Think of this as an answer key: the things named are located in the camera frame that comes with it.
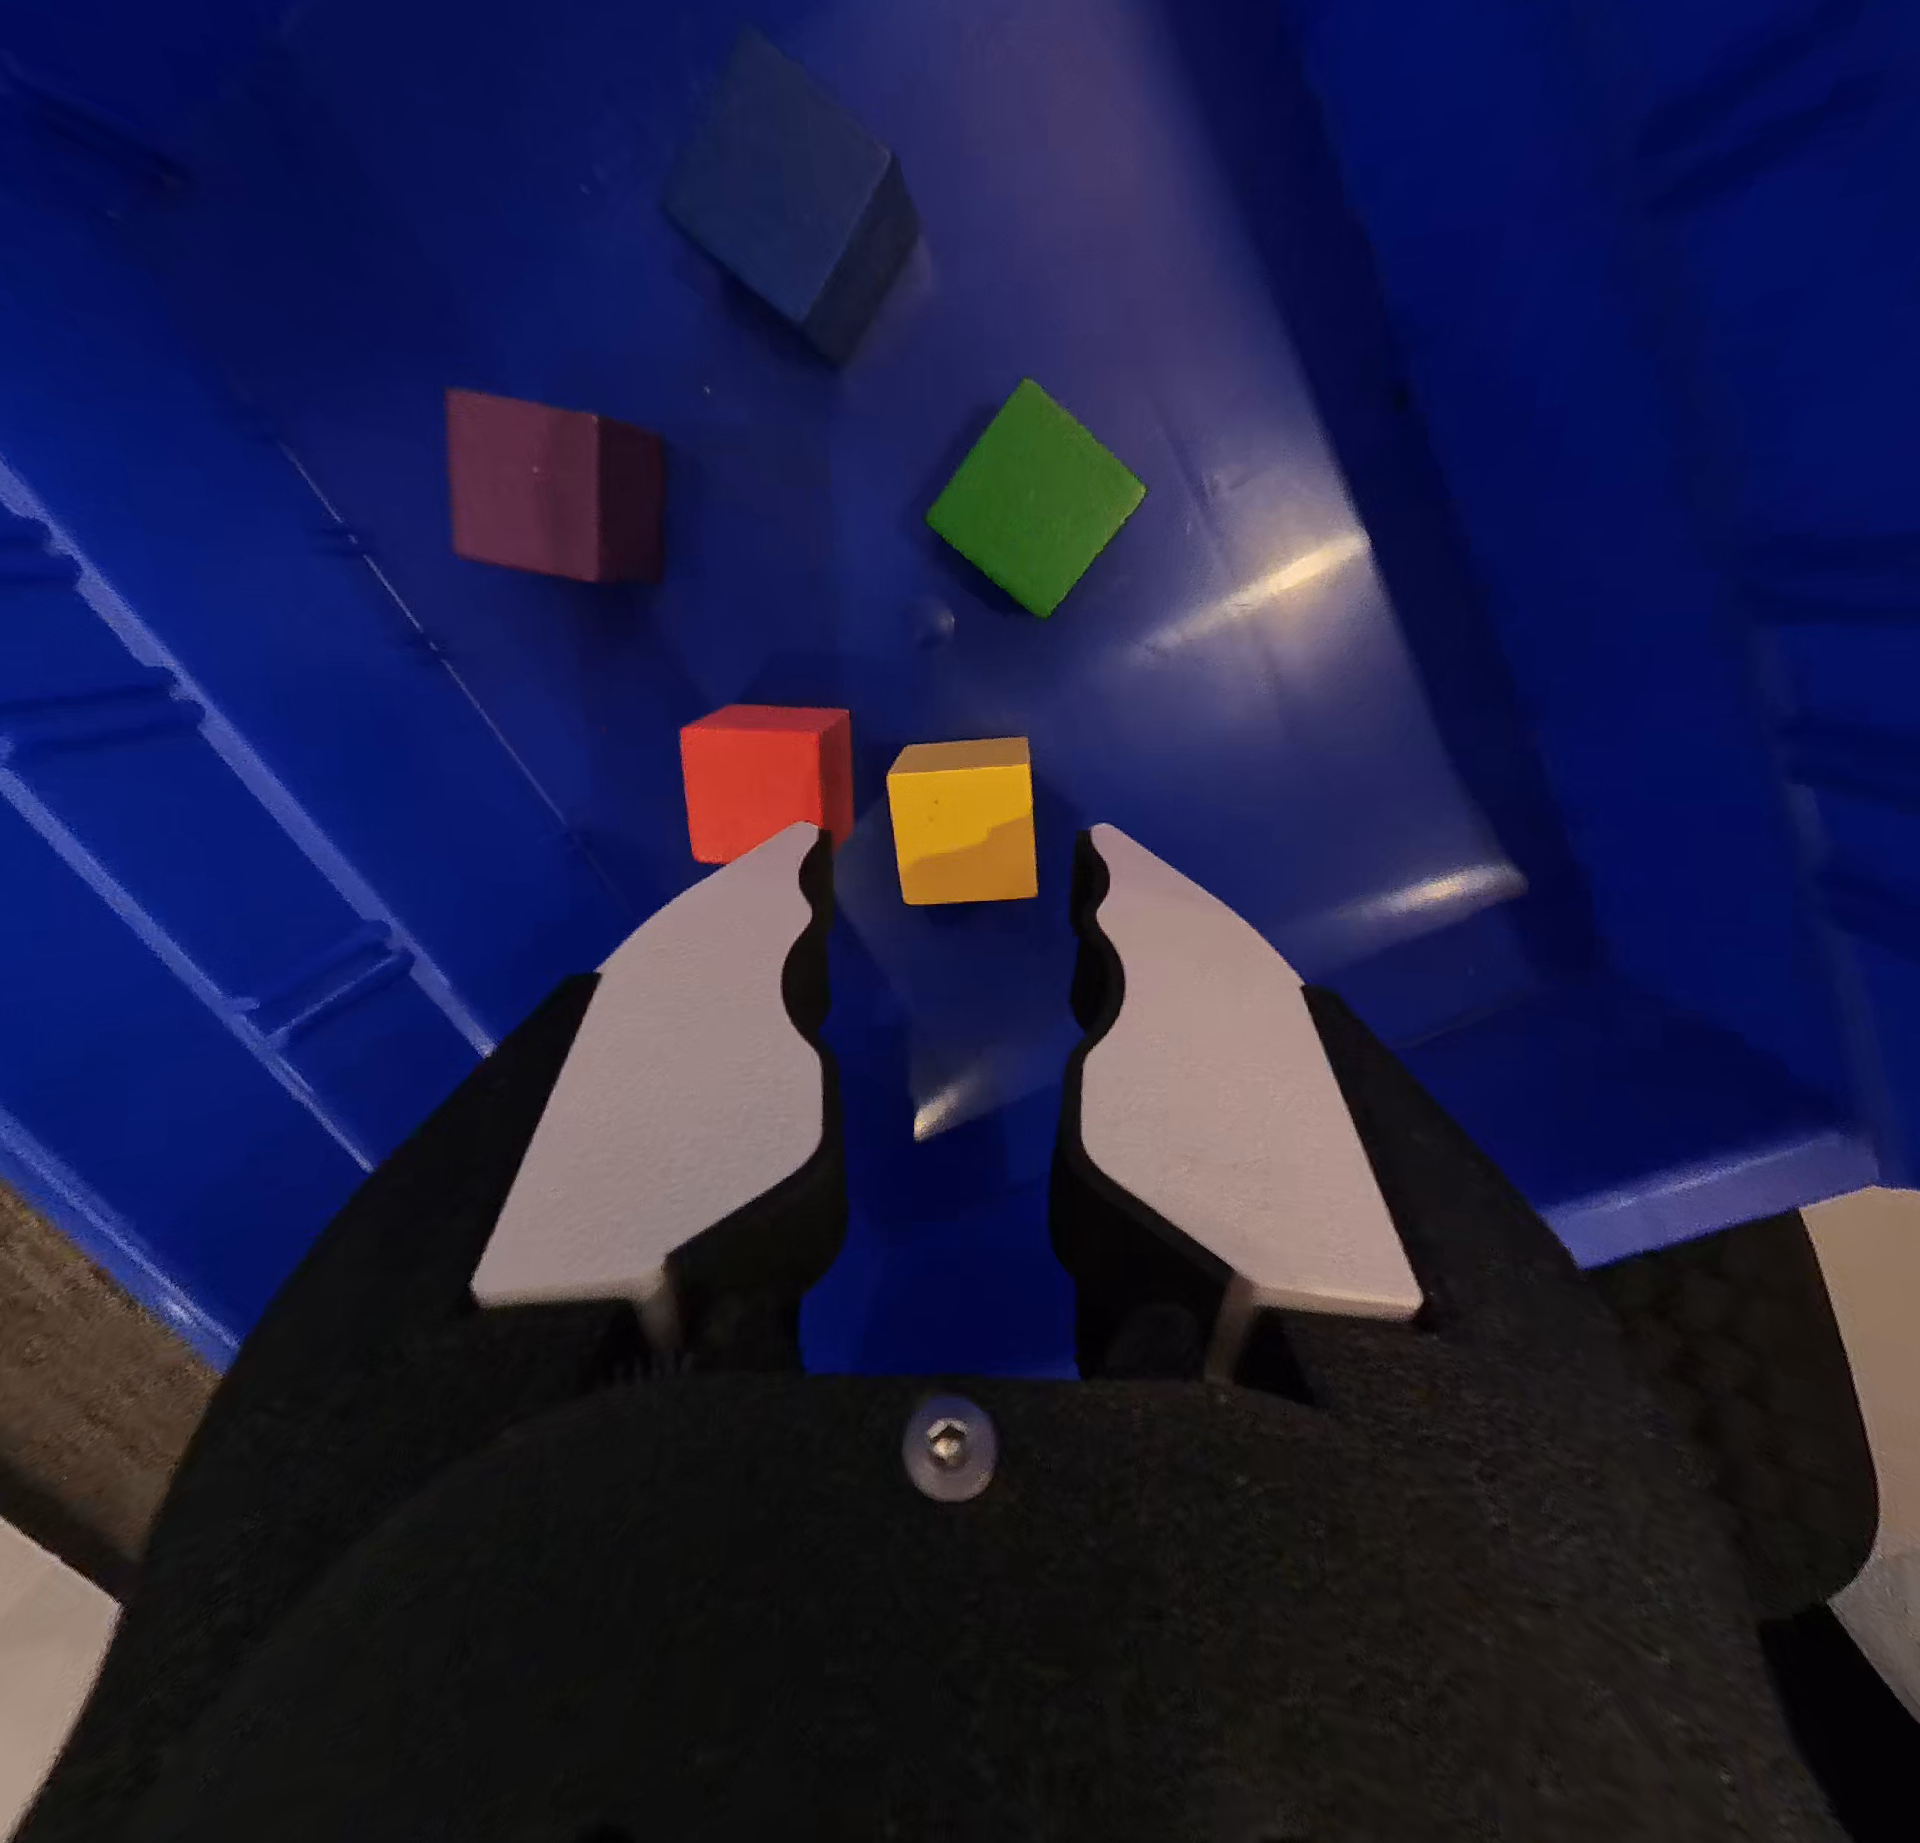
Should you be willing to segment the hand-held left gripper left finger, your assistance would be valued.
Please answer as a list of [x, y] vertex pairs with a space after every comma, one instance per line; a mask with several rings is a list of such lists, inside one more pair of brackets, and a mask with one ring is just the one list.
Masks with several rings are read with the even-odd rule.
[[820, 1044], [834, 844], [794, 822], [601, 964], [492, 1235], [485, 1306], [798, 1302], [845, 1233]]

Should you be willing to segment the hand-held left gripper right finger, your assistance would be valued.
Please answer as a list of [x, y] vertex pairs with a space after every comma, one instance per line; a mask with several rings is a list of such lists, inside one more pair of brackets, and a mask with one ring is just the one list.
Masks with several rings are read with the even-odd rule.
[[1233, 906], [1110, 822], [1080, 835], [1080, 942], [1053, 1233], [1091, 1279], [1135, 1227], [1197, 1268], [1197, 1315], [1249, 1306], [1410, 1321], [1394, 1213], [1308, 985]]

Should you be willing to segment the orange wooden cube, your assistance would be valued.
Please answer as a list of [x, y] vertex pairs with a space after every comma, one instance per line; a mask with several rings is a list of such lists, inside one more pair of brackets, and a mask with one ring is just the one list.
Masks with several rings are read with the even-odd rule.
[[722, 866], [796, 822], [855, 828], [852, 718], [830, 705], [724, 705], [679, 728], [691, 854]]

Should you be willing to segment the yellow wooden cube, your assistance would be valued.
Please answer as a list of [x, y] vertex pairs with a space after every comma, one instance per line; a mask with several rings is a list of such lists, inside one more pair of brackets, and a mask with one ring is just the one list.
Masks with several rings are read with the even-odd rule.
[[906, 906], [1039, 895], [1032, 758], [1022, 734], [906, 746], [885, 786]]

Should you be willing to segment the purple wooden cube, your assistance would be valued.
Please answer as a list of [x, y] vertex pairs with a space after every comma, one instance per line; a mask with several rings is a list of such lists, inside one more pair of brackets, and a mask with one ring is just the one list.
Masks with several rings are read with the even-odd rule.
[[661, 583], [667, 444], [648, 429], [486, 390], [443, 391], [451, 550], [585, 585]]

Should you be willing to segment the green wooden cube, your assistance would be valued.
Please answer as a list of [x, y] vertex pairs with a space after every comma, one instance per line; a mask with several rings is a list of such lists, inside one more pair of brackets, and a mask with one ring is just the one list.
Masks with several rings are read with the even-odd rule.
[[1046, 620], [1148, 489], [1039, 381], [1022, 377], [923, 520], [1025, 613]]

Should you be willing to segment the blue plastic bin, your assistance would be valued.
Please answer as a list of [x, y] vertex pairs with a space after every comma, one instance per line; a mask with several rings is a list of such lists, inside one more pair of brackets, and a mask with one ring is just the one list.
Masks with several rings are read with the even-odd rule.
[[[739, 30], [901, 158], [847, 366], [663, 212]], [[1051, 618], [923, 520], [1032, 377]], [[443, 391], [667, 444], [661, 583], [451, 550]], [[1583, 1263], [1916, 1185], [1916, 0], [5, 0], [5, 1179], [222, 1364], [851, 712], [828, 1372], [1065, 1376], [1067, 869], [1335, 988]], [[906, 906], [1022, 734], [1039, 895]]]

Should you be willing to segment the blue wooden cube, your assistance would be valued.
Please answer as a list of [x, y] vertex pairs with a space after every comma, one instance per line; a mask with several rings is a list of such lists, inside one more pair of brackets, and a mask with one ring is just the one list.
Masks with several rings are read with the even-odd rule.
[[753, 27], [707, 90], [663, 212], [831, 366], [851, 362], [922, 233], [897, 155]]

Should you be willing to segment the black rounded pad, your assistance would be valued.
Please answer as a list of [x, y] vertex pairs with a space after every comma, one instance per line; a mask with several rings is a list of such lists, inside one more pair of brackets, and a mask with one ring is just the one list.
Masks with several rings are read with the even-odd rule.
[[1585, 1268], [1687, 1435], [1755, 1613], [1820, 1610], [1865, 1568], [1882, 1508], [1859, 1384], [1797, 1210]]

